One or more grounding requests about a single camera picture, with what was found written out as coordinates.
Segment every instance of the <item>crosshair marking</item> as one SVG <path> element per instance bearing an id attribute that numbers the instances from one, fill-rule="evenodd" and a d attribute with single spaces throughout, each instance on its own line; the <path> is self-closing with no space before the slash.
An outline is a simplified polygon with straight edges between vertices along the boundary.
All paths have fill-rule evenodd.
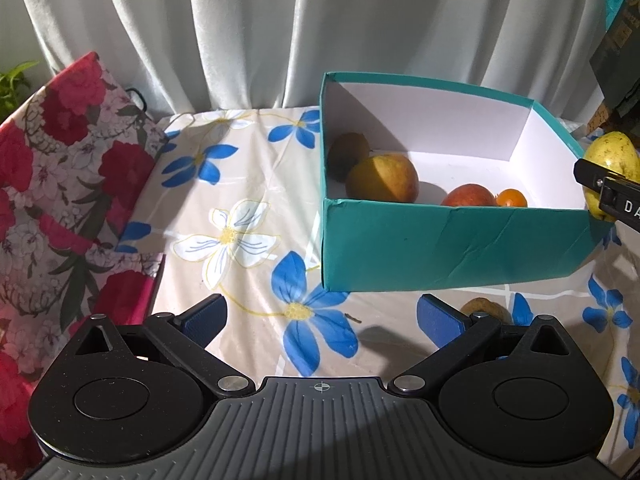
<path id="1" fill-rule="evenodd" d="M 327 383 L 318 383 L 312 386 L 314 390 L 317 390 L 321 394 L 324 394 L 329 388 L 333 388 L 333 386 L 329 386 Z"/>

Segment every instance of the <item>blue flower print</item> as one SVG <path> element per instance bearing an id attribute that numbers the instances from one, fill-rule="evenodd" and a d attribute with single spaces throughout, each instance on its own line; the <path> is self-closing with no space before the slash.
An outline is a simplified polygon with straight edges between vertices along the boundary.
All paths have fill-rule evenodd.
<path id="1" fill-rule="evenodd" d="M 634 368 L 631 361 L 626 357 L 623 357 L 621 361 L 622 373 L 625 375 L 629 387 L 626 390 L 626 394 L 620 394 L 618 396 L 618 404 L 623 412 L 624 410 L 628 410 L 626 412 L 623 434 L 625 435 L 629 449 L 633 449 L 636 444 L 636 436 L 638 436 L 638 414 L 640 413 L 640 407 L 638 406 L 640 401 L 638 370 Z"/>
<path id="2" fill-rule="evenodd" d="M 284 315 L 290 321 L 282 343 L 302 376 L 309 377 L 320 364 L 320 349 L 310 325 L 334 352 L 350 358 L 358 351 L 358 339 L 344 314 L 329 308 L 343 303 L 349 293 L 327 292 L 319 284 L 306 294 L 305 263 L 299 254 L 291 251 L 280 260 L 271 274 L 271 289 L 287 304 Z"/>
<path id="3" fill-rule="evenodd" d="M 144 222 L 129 222 L 124 228 L 122 236 L 120 236 L 120 241 L 114 251 L 117 253 L 137 253 L 138 250 L 135 247 L 129 244 L 123 244 L 123 242 L 140 240 L 150 232 L 151 225 L 149 224 L 145 224 Z"/>
<path id="4" fill-rule="evenodd" d="M 196 174 L 200 180 L 205 180 L 210 184 L 217 184 L 220 181 L 220 170 L 213 163 L 217 158 L 227 158 L 233 155 L 238 149 L 230 144 L 215 144 L 197 153 L 196 156 L 180 156 L 172 160 L 162 174 L 174 173 L 173 176 L 165 180 L 164 187 L 177 187 L 190 181 Z"/>
<path id="5" fill-rule="evenodd" d="M 175 142 L 172 142 L 172 140 L 174 140 L 175 137 L 180 135 L 180 130 L 174 130 L 172 132 L 165 132 L 164 134 L 165 134 L 165 136 L 167 138 L 167 143 L 162 147 L 162 150 L 160 150 L 160 153 L 172 152 L 178 146 Z"/>
<path id="6" fill-rule="evenodd" d="M 513 298 L 513 311 L 511 313 L 513 324 L 517 326 L 529 326 L 533 321 L 533 313 L 527 299 L 516 292 Z"/>
<path id="7" fill-rule="evenodd" d="M 619 290 L 613 288 L 605 292 L 593 275 L 589 278 L 588 286 L 589 292 L 599 308 L 588 306 L 582 311 L 582 319 L 585 323 L 593 326 L 598 333 L 604 332 L 609 321 L 619 328 L 628 328 L 633 323 L 633 320 L 621 308 L 622 294 Z"/>
<path id="8" fill-rule="evenodd" d="M 618 238 L 618 233 L 616 232 L 616 225 L 613 224 L 611 226 L 611 229 L 609 230 L 609 232 L 607 234 L 604 235 L 604 238 L 602 239 L 602 246 L 606 249 L 607 247 L 609 247 L 609 243 L 614 243 L 616 245 L 621 246 L 622 242 L 620 241 L 620 238 Z"/>
<path id="9" fill-rule="evenodd" d="M 312 150 L 316 146 L 316 134 L 320 133 L 320 110 L 307 110 L 293 124 L 282 124 L 269 132 L 269 142 L 278 142 L 295 134 L 300 144 Z"/>

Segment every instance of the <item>ribbed gray plate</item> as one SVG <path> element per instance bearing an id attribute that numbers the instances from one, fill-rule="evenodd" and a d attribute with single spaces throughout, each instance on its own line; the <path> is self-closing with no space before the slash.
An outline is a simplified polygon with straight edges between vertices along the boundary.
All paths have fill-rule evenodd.
<path id="1" fill-rule="evenodd" d="M 461 446 L 429 405 L 376 379 L 268 378 L 222 400 L 190 441 L 146 463 L 76 465 L 52 458 L 37 480 L 612 480 L 599 462 L 553 468 L 493 462 Z"/>

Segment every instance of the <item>red floral bag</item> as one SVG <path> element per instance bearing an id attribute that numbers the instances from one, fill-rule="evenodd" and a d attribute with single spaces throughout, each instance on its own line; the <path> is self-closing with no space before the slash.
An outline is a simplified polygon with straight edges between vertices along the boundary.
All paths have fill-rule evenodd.
<path id="1" fill-rule="evenodd" d="M 84 318 L 146 315 L 161 255 L 114 248 L 163 143 L 95 53 L 0 125 L 0 480 L 41 459 L 29 397 Z"/>

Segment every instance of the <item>fabric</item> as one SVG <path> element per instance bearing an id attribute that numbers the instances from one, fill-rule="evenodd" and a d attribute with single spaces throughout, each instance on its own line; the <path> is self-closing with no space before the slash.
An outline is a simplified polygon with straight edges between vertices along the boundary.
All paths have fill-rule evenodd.
<path id="1" fill-rule="evenodd" d="M 386 382 L 436 349 L 417 312 L 427 291 L 320 287 L 318 126 L 315 108 L 173 118 L 120 241 L 129 253 L 166 251 L 155 312 L 179 314 L 212 291 L 226 297 L 226 328 L 207 349 L 257 384 L 265 376 Z M 556 316 L 614 401 L 600 459 L 619 474 L 640 456 L 639 264 L 640 235 L 621 225 L 567 278 L 433 291 L 457 308 L 488 298 L 519 325 Z"/>
<path id="2" fill-rule="evenodd" d="M 52 69 L 95 50 L 156 114 L 316 104 L 334 70 L 480 84 L 582 122 L 602 101 L 604 0 L 23 1 Z M 0 59 L 17 64 L 33 31 L 6 4 Z"/>
<path id="3" fill-rule="evenodd" d="M 148 311 L 161 255 L 113 248 L 162 143 L 96 54 L 0 125 L 0 480 L 41 459 L 29 397 L 85 317 Z"/>

